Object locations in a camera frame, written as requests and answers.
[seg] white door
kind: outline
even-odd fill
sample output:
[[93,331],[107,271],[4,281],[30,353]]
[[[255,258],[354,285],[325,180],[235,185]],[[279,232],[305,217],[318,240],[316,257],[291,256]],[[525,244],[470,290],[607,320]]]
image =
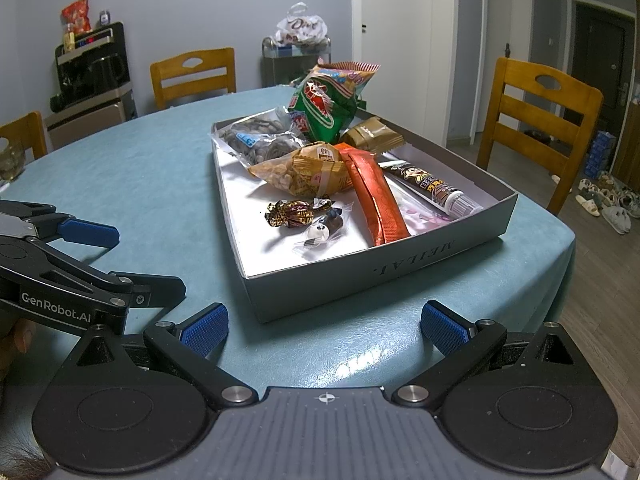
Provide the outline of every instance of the white door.
[[[484,120],[494,81],[495,62],[505,55],[507,43],[509,43],[511,58],[529,60],[531,6],[532,0],[487,0],[484,72],[476,126],[478,132],[484,130]],[[512,87],[507,87],[505,94],[516,99],[524,97],[522,90]],[[518,129],[519,126],[519,121],[504,115],[500,117],[500,122],[514,129]]]
[[362,60],[380,63],[365,87],[367,110],[424,134],[431,0],[362,0]]

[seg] red snack bag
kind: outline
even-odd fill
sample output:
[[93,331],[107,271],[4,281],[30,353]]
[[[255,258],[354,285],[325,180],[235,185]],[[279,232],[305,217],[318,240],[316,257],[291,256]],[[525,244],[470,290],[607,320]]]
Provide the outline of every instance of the red snack bag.
[[74,26],[75,34],[84,34],[91,30],[89,23],[89,0],[76,0],[62,9],[62,17]]
[[378,246],[408,238],[409,231],[375,155],[341,144],[340,156],[367,218],[373,243]]

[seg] blue table cover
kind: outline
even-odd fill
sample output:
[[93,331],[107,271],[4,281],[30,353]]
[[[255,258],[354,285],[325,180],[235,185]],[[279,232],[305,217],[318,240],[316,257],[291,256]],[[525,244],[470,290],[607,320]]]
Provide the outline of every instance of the blue table cover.
[[[420,334],[427,300],[515,331],[533,332],[559,315],[574,233],[520,195],[507,232],[495,240],[259,324],[226,234],[209,132],[215,121],[286,105],[290,94],[287,87],[240,92],[129,121],[29,164],[2,198],[52,203],[61,212],[117,226],[121,241],[110,251],[62,240],[53,245],[103,271],[180,276],[187,297],[166,319],[183,320],[214,301],[226,304],[229,336],[213,358],[259,394],[270,385],[399,386],[442,357]],[[131,310],[127,332],[140,332],[151,319],[158,311]],[[31,351],[9,376],[0,434],[28,434],[34,403],[77,340],[39,327]]]

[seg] wooden chair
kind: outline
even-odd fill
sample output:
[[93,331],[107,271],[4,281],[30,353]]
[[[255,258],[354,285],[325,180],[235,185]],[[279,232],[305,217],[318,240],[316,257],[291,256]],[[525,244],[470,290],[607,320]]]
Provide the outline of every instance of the wooden chair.
[[29,148],[33,150],[33,158],[47,155],[40,112],[30,112],[13,123],[0,126],[1,138],[5,138],[9,142],[19,139],[25,150]]
[[[557,89],[548,89],[543,86],[538,81],[540,76],[551,76],[555,79]],[[575,110],[583,115],[582,123],[576,126],[542,108],[506,95],[504,93],[506,84]],[[495,64],[494,84],[476,165],[486,170],[494,141],[497,141],[544,166],[560,177],[556,191],[546,206],[547,211],[558,216],[574,184],[575,176],[593,135],[602,99],[602,92],[597,88],[555,68],[505,57],[499,58]],[[530,124],[571,145],[569,157],[556,152],[542,142],[500,124],[498,122],[500,114]]]
[[[193,67],[183,66],[188,59],[199,59],[201,63]],[[162,81],[164,80],[216,68],[226,68],[226,74],[162,87]],[[156,105],[159,110],[166,108],[167,101],[178,97],[225,88],[229,93],[236,91],[236,61],[234,50],[231,47],[185,52],[180,56],[153,63],[150,71]]]

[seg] green snack bag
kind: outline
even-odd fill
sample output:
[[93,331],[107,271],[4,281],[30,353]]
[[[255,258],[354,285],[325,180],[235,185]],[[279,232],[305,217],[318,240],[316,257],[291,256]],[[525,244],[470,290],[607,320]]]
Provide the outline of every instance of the green snack bag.
[[356,115],[357,99],[380,65],[358,61],[317,64],[296,88],[289,115],[312,140],[333,144]]

